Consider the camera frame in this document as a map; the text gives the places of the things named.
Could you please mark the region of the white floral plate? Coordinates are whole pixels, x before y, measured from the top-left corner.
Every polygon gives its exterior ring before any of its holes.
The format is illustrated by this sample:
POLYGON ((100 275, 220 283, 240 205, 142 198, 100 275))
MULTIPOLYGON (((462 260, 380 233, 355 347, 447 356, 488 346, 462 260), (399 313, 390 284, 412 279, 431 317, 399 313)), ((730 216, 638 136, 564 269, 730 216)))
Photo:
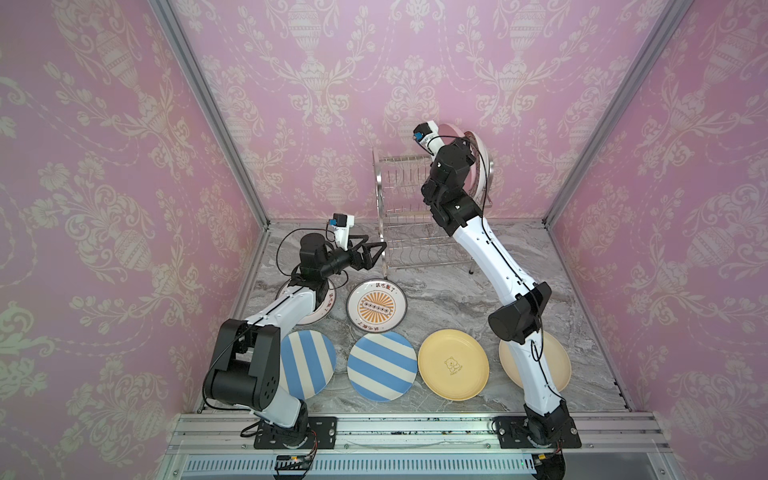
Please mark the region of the white floral plate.
POLYGON ((465 182, 467 192, 478 206, 488 202, 487 195, 493 183, 494 164, 489 150, 482 138, 472 131, 465 131, 465 136, 470 141, 470 150, 475 164, 471 167, 468 179, 465 182))

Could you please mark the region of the silver metal dish rack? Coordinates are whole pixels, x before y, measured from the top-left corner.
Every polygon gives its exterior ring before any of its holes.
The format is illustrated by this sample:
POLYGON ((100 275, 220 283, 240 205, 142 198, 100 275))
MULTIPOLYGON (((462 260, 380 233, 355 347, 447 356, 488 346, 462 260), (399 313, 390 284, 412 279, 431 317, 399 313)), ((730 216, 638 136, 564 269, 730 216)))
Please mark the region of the silver metal dish rack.
POLYGON ((378 232, 387 243, 385 276, 402 269, 449 265, 466 265, 474 271, 470 255, 437 225, 423 202, 421 186, 429 177, 430 164, 426 154, 386 156, 373 151, 378 232))

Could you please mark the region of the pink plate with bear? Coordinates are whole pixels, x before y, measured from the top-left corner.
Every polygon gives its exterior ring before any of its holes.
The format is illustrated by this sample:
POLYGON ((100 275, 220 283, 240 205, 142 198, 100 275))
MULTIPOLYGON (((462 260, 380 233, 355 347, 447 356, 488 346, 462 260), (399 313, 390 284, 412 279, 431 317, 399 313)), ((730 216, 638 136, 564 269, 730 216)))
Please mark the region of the pink plate with bear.
POLYGON ((486 174, 486 171, 491 170, 491 167, 488 167, 486 170, 483 166, 483 161, 488 160, 488 151, 484 141, 473 131, 464 131, 452 123, 439 123, 438 132, 443 136, 442 141, 445 144, 450 143, 455 137, 467 137, 469 139, 471 143, 470 150, 475 157, 476 162, 471 167, 465 180, 465 190, 473 200, 480 205, 483 201, 485 187, 488 183, 488 175, 486 174))

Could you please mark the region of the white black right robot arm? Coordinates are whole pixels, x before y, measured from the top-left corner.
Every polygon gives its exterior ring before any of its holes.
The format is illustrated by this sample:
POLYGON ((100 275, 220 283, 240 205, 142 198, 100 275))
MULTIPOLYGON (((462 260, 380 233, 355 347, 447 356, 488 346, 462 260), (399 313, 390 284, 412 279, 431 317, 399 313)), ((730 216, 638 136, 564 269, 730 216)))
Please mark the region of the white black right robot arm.
POLYGON ((477 163, 465 137, 416 133, 414 140, 431 157, 421 187, 436 224, 474 260, 494 288, 501 307, 488 323, 510 351, 524 390, 524 411, 532 442, 556 443, 571 419, 544 355, 542 313, 552 290, 526 273, 493 233, 479 206, 464 188, 477 163))

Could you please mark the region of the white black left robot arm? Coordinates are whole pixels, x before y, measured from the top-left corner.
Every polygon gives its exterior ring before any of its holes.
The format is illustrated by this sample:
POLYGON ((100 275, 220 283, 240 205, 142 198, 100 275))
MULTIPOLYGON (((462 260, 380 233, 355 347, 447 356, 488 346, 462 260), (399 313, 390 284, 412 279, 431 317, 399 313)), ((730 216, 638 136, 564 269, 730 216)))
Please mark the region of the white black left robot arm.
POLYGON ((304 235, 287 294, 245 320, 221 324, 203 380, 203 398, 246 407, 278 430, 305 433, 306 403, 279 386, 281 342, 320 307, 332 276, 348 268, 372 269, 386 248, 385 242, 371 242, 366 235, 351 235, 336 245, 321 233, 304 235))

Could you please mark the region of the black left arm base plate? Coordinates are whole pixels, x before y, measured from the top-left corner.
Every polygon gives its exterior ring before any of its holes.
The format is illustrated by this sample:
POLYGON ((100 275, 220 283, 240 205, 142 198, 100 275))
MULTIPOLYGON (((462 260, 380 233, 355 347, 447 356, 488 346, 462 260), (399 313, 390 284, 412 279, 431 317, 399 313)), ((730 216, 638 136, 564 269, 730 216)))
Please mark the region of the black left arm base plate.
POLYGON ((295 428, 283 428, 260 421, 256 427, 253 446, 256 450, 335 448, 338 418, 310 416, 300 419, 295 428))

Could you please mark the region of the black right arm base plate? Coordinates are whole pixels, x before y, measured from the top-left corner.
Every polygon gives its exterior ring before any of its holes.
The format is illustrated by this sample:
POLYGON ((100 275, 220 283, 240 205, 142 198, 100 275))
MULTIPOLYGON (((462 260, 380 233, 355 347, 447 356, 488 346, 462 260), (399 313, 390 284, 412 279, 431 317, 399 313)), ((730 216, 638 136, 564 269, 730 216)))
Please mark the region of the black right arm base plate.
POLYGON ((573 418, 568 418, 564 426, 551 441, 537 443, 528 428, 525 415, 496 416, 491 420, 491 430, 496 435, 502 449, 580 449, 582 441, 573 418))

